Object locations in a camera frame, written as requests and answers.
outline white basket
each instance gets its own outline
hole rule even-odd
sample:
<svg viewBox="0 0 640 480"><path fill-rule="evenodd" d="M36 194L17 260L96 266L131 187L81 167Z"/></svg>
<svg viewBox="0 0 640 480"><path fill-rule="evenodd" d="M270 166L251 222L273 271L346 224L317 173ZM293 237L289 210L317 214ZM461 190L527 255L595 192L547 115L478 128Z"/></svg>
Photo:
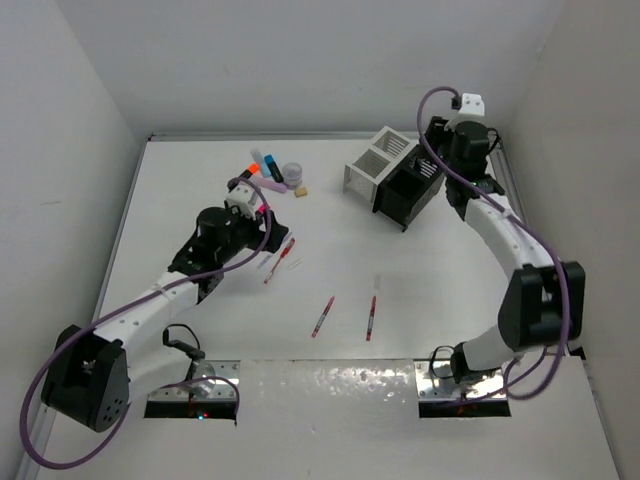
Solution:
<svg viewBox="0 0 640 480"><path fill-rule="evenodd" d="M373 205L378 185L411 151L416 142L384 127L371 146L351 165L344 166L343 190L353 190Z"/></svg>

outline round container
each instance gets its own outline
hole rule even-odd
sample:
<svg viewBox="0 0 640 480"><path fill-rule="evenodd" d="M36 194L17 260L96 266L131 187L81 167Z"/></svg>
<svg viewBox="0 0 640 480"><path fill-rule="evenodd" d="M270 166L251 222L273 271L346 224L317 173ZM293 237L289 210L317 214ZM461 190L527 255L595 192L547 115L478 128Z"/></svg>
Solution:
<svg viewBox="0 0 640 480"><path fill-rule="evenodd" d="M282 178L289 190L295 190L302 185L302 167L297 163L287 163L282 167Z"/></svg>

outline table surface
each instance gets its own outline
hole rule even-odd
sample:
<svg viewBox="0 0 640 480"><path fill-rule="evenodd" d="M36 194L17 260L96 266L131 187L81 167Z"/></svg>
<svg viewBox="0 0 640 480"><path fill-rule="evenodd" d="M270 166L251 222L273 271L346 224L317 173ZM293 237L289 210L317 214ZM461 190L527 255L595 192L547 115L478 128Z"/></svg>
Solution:
<svg viewBox="0 0 640 480"><path fill-rule="evenodd" d="M273 260L258 270L266 255L260 254L179 319L196 331L208 358L241 360L238 427L222 420L142 419L144 402L136 402L98 458L71 472L41 469L39 479L617 478L579 359L563 362L542 397L512 402L511 418L418 420L407 359L493 325L507 281L482 240L448 206L444 188L404 233L371 213L364 199L343 193L343 165L367 144L147 144L103 313L160 276L198 212L222 204L227 180L250 163L251 148L273 154L280 166L295 161L303 167L307 197L265 191L278 221L296 238L269 285L263 279ZM286 268L297 259L297 268ZM381 287L366 342L376 275ZM334 294L331 313L312 339ZM46 456L76 458L99 438L58 415Z"/></svg>

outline white wall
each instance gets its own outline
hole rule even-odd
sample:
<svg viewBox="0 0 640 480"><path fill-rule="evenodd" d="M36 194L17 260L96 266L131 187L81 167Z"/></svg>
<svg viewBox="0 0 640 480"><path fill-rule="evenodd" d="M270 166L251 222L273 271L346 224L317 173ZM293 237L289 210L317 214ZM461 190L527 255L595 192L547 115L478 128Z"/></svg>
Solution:
<svg viewBox="0 0 640 480"><path fill-rule="evenodd" d="M2 2L0 65L0 478L9 478L22 396L59 331L91 318L140 147L53 0Z"/></svg>
<svg viewBox="0 0 640 480"><path fill-rule="evenodd" d="M640 2L568 0L507 153L534 226L587 272L583 343L624 478L640 478Z"/></svg>
<svg viewBox="0 0 640 480"><path fill-rule="evenodd" d="M414 129L420 97L442 83L482 92L489 120L500 125L524 93L562 5L57 1L141 134Z"/></svg>

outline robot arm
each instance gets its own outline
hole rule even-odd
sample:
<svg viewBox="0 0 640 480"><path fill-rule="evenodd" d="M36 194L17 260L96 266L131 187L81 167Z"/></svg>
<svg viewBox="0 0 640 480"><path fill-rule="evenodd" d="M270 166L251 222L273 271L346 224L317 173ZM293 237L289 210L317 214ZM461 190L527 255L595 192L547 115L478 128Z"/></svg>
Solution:
<svg viewBox="0 0 640 480"><path fill-rule="evenodd" d="M204 352L163 333L175 317L201 303L222 281L223 273L185 281L168 290L162 286L200 273L221 269L245 248L264 240L260 227L270 215L271 232L265 250L275 253L289 229L273 211L257 209L255 193L232 186L225 207L210 207L198 215L196 228L155 286L155 298L134 307L82 337L62 352L47 374L42 390L46 405L92 430L102 432L124 413L124 406L149 392L188 379L192 364ZM58 337L56 348L80 330L72 325Z"/></svg>
<svg viewBox="0 0 640 480"><path fill-rule="evenodd" d="M452 170L505 209L504 213L497 211L457 180L447 179L449 204L483 238L510 278L497 325L454 348L451 370L455 381L474 383L528 349L556 344L562 308L551 257L534 238L507 218L516 215L502 187L486 173L489 130L481 123L482 98L464 94L454 99L452 107L459 110L454 119L448 122L440 117L431 119L427 141ZM582 328L585 273L577 262L562 265L569 284L569 338L573 340Z"/></svg>

